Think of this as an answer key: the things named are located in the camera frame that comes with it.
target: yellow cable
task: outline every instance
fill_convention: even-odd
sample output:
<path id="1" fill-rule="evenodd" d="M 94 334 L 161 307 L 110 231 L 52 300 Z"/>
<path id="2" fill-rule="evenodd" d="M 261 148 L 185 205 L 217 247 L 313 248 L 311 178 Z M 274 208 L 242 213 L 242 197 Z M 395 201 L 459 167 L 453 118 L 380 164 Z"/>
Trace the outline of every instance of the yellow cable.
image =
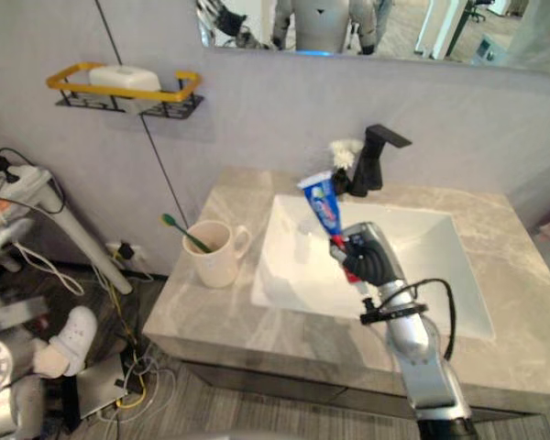
<path id="1" fill-rule="evenodd" d="M 118 254 L 118 249 L 115 251 L 115 253 L 112 256 L 113 260 L 117 260 L 120 255 Z M 114 284 L 109 282 L 106 278 L 104 278 L 104 283 L 106 284 L 106 287 L 108 288 L 108 295 L 110 296 L 110 300 L 112 301 L 113 305 L 116 308 L 116 313 L 118 314 L 118 317 L 120 318 L 120 322 L 122 323 L 122 326 L 125 328 L 126 336 L 128 336 L 131 340 L 131 342 L 136 346 L 138 344 L 137 338 L 132 333 L 132 330 L 130 330 L 130 326 L 127 324 L 127 321 L 125 320 L 125 317 L 122 315 L 122 307 L 120 307 L 120 301 L 118 300 L 118 296 L 116 295 L 116 289 L 114 288 Z"/>
<path id="2" fill-rule="evenodd" d="M 135 355 L 135 352 L 133 350 L 132 352 L 132 358 L 135 362 L 137 362 L 137 355 Z M 128 410 L 130 408 L 135 408 L 136 406 L 139 406 L 147 397 L 147 387 L 145 386 L 145 381 L 143 380 L 143 377 L 141 375 L 138 375 L 138 381 L 140 382 L 140 386 L 143 389 L 143 393 L 140 395 L 138 399 L 133 401 L 132 403 L 124 404 L 122 403 L 122 399 L 116 400 L 116 406 L 122 410 Z"/>
<path id="3" fill-rule="evenodd" d="M 112 256 L 112 259 L 117 260 L 118 257 L 119 257 L 119 254 L 117 249 L 114 255 Z M 104 279 L 104 282 L 106 283 L 106 286 L 108 288 L 108 295 L 110 296 L 110 301 L 112 301 L 112 304 L 116 308 L 116 312 L 118 314 L 118 317 L 120 318 L 120 322 L 122 323 L 122 326 L 125 328 L 126 335 L 132 340 L 133 344 L 136 346 L 138 341 L 135 338 L 134 334 L 132 333 L 132 330 L 130 330 L 130 327 L 128 326 L 124 316 L 122 315 L 122 307 L 120 306 L 120 301 L 118 300 L 118 296 L 116 295 L 116 289 L 114 288 L 114 285 L 111 282 L 108 282 L 108 280 Z M 135 354 L 134 349 L 132 351 L 132 358 L 135 362 L 137 362 L 137 355 Z M 143 389 L 143 392 L 140 395 L 140 397 L 136 401 L 133 401 L 132 403 L 128 403 L 128 404 L 122 403 L 122 399 L 117 399 L 116 407 L 122 410 L 128 410 L 130 408 L 135 408 L 139 406 L 145 400 L 145 398 L 147 397 L 147 387 L 141 375 L 138 375 L 138 381 L 140 382 L 140 386 Z"/>

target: gray wall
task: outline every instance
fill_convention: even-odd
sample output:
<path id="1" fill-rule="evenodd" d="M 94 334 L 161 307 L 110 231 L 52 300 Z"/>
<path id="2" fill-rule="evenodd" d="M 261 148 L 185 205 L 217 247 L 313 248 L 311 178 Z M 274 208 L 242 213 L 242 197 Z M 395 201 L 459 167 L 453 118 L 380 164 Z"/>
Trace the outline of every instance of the gray wall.
<path id="1" fill-rule="evenodd" d="M 225 165 L 319 171 L 330 140 L 362 137 L 372 123 L 414 142 L 384 152 L 386 182 L 506 193 L 527 226 L 550 209 L 550 76 L 215 51 L 201 46 L 189 1 L 102 5 L 125 64 L 167 87 L 176 69 L 204 77 L 206 101 L 190 119 L 147 119 L 189 223 Z M 178 210 L 142 124 L 55 107 L 44 85 L 77 61 L 115 62 L 93 1 L 0 2 L 0 146 L 51 168 L 104 239 L 144 246 L 168 273 L 178 241 L 157 216 Z M 49 250 L 72 259 L 67 247 Z"/>

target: white cable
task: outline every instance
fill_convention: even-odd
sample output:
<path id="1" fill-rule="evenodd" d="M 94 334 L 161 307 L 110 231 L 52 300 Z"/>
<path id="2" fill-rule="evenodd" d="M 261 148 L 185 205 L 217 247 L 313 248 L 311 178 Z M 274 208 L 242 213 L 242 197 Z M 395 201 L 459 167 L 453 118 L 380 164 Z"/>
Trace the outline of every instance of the white cable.
<path id="1" fill-rule="evenodd" d="M 108 284 L 106 277 L 102 275 L 102 272 L 94 264 L 92 265 L 92 270 L 93 273 L 95 273 L 95 278 L 98 280 L 100 287 L 110 293 L 110 285 Z"/>
<path id="2" fill-rule="evenodd" d="M 53 266 L 53 263 L 51 263 L 48 259 L 40 255 L 39 253 L 30 250 L 28 247 L 22 246 L 17 241 L 14 242 L 13 245 L 15 246 L 15 248 L 18 249 L 25 261 L 33 268 L 55 275 L 57 278 L 59 278 L 61 284 L 63 284 L 63 286 L 65 286 L 68 291 L 70 291 L 74 295 L 83 296 L 84 290 L 82 285 L 77 282 L 73 277 L 59 272 L 59 270 L 55 266 Z M 34 263 L 30 260 L 29 256 L 39 260 L 45 266 L 40 266 L 39 264 Z"/>
<path id="3" fill-rule="evenodd" d="M 119 268 L 120 270 L 125 270 L 126 268 L 124 267 L 124 265 L 118 261 L 116 258 L 112 258 L 112 257 L 108 257 L 110 259 L 110 261 L 112 261 L 112 263 L 117 267 Z"/>
<path id="4" fill-rule="evenodd" d="M 145 363 L 147 363 L 147 366 L 142 371 L 135 372 L 135 367 L 138 365 L 138 363 L 141 360 L 144 361 Z M 143 374 L 146 374 L 149 371 L 156 376 L 156 378 L 155 378 L 155 390 L 153 391 L 153 394 L 152 394 L 150 400 L 145 404 L 145 407 L 141 411 L 137 412 L 135 415 L 132 415 L 132 416 L 128 417 L 127 419 L 119 420 L 118 422 L 120 424 L 127 424 L 129 422 L 133 422 L 134 420 L 139 418 L 143 413 L 145 413 L 146 410 L 149 409 L 149 407 L 152 405 L 152 403 L 157 398 L 157 393 L 159 392 L 160 373 L 167 373 L 167 374 L 170 375 L 170 377 L 171 377 L 171 394 L 170 394 L 170 397 L 159 408 L 157 408 L 155 411 L 150 412 L 149 414 L 147 414 L 145 416 L 145 419 L 148 419 L 152 415 L 154 415 L 156 413 L 159 413 L 160 411 L 164 410 L 171 403 L 173 398 L 175 397 L 175 389 L 176 389 L 176 386 L 177 386 L 177 379 L 175 378 L 175 373 L 173 371 L 171 371 L 170 369 L 168 369 L 168 368 L 159 368 L 159 363 L 157 362 L 157 360 L 154 357 L 151 357 L 151 356 L 139 357 L 137 360 L 135 360 L 131 364 L 130 368 L 126 372 L 125 381 L 123 383 L 124 393 L 127 392 L 128 380 L 130 379 L 130 376 L 132 374 L 136 374 L 137 376 L 142 376 Z M 107 440 L 107 438 L 110 434 L 110 428 L 113 424 L 116 423 L 116 417 L 118 416 L 119 412 L 120 412 L 120 408 L 117 408 L 114 411 L 114 413 L 112 414 L 111 418 L 103 417 L 101 412 L 97 413 L 98 420 L 108 424 L 107 427 L 106 427 L 105 434 L 104 434 L 104 440 Z"/>
<path id="5" fill-rule="evenodd" d="M 140 270 L 140 272 L 142 272 L 143 275 L 145 275 L 145 277 L 147 277 L 146 280 L 141 280 L 143 282 L 153 282 L 155 279 L 152 277 L 152 275 L 150 273 L 148 273 L 144 267 L 143 267 L 143 261 L 141 261 L 141 258 L 140 257 L 137 257 L 136 255 L 132 258 L 132 260 L 134 261 L 134 264 L 135 264 L 135 268 L 137 270 Z"/>

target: wall outlet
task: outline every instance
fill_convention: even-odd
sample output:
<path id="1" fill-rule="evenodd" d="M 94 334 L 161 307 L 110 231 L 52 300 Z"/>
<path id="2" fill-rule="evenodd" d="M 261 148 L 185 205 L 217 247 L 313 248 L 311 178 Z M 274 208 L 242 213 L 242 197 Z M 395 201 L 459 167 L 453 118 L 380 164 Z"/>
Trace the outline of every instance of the wall outlet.
<path id="1" fill-rule="evenodd" d="M 147 261 L 147 253 L 145 252 L 145 249 L 142 246 L 139 245 L 133 245 L 130 243 L 130 247 L 132 248 L 135 255 L 130 259 L 130 261 L 137 261 L 138 263 L 143 263 Z M 114 255 L 116 251 L 120 248 L 120 243 L 106 243 L 106 249 L 108 249 L 108 252 L 110 255 Z"/>

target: toothbrush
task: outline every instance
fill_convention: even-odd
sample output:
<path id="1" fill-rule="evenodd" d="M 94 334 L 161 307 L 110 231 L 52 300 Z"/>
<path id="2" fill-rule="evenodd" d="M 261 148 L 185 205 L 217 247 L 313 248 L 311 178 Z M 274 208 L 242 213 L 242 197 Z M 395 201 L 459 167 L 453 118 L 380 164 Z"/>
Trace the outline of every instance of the toothbrush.
<path id="1" fill-rule="evenodd" d="M 191 235 L 189 232 L 187 232 L 185 229 L 183 229 L 181 226 L 179 226 L 177 224 L 177 222 L 175 221 L 175 219 L 171 215 L 163 214 L 160 217 L 160 220 L 161 220 L 161 223 L 164 224 L 165 226 L 173 226 L 173 227 L 177 228 L 177 230 L 179 230 L 182 234 L 184 234 L 186 237 L 188 237 L 190 239 L 190 241 L 192 243 L 194 243 L 195 246 L 197 246 L 200 250 L 202 250 L 206 254 L 211 254 L 212 253 L 212 249 L 210 249 L 201 240 L 199 240 L 195 236 Z"/>

